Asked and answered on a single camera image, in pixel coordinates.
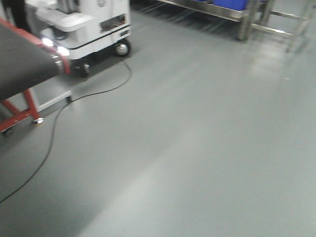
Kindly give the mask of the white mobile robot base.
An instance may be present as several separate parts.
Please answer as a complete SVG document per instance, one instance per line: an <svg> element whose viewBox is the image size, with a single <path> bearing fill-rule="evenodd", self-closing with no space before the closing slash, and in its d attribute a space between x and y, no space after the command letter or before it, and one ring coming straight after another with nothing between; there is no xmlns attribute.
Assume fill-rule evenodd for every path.
<svg viewBox="0 0 316 237"><path fill-rule="evenodd" d="M108 47L117 57L131 53L128 0L28 0L37 21L45 28L40 39L88 76L87 57Z"/></svg>

